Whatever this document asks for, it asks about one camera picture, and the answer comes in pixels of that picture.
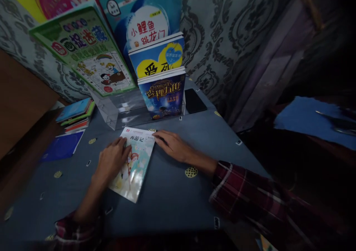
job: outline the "person's left hand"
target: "person's left hand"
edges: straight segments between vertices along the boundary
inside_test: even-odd
[[[93,184],[106,188],[117,176],[131,151],[131,145],[124,147],[125,142],[126,138],[119,137],[100,152],[98,167],[92,176]]]

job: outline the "smartphone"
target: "smartphone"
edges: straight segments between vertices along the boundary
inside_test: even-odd
[[[185,91],[185,108],[190,114],[207,110],[206,105],[194,89],[187,89]]]

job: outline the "green book cover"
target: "green book cover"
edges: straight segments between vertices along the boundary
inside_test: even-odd
[[[81,115],[81,116],[78,116],[78,117],[75,117],[75,118],[72,118],[72,119],[69,119],[69,120],[67,120],[67,121],[65,121],[65,122],[63,122],[63,123],[61,123],[60,125],[61,125],[61,126],[65,126],[65,125],[71,124],[71,123],[73,123],[73,122],[75,122],[75,121],[77,121],[77,120],[79,120],[79,119],[82,119],[82,118],[91,116],[92,113],[93,113],[94,107],[95,107],[95,102],[92,102],[92,103],[89,105],[88,111],[87,111],[85,114],[83,114],[83,115]]]
[[[99,16],[93,6],[84,7],[33,28],[30,35],[105,97],[136,86]]]

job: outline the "red plaid shirt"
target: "red plaid shirt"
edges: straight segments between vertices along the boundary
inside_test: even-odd
[[[322,249],[339,238],[303,200],[280,185],[242,167],[220,161],[212,180],[209,201],[232,222],[242,219],[278,250]],[[56,222],[58,250],[93,250],[102,236],[103,217],[79,226],[73,213]]]

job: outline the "clear plastic stand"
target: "clear plastic stand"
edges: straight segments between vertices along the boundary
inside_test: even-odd
[[[159,121],[152,120],[141,91],[138,88],[108,97],[100,96],[100,94],[90,87],[87,87],[87,89],[103,116],[105,123],[113,130]],[[181,115],[185,115],[185,96],[183,96]]]

